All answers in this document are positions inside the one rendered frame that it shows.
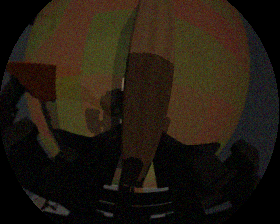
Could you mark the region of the brown wooden plank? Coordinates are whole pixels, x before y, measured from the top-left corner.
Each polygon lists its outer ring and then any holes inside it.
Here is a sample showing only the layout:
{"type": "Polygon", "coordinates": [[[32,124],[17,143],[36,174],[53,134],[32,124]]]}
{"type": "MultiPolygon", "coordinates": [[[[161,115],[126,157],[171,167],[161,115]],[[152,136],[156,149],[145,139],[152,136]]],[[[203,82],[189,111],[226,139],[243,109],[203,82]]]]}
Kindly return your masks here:
{"type": "Polygon", "coordinates": [[[121,116],[122,182],[142,187],[170,104],[175,66],[172,0],[139,0],[126,57],[121,116]]]}

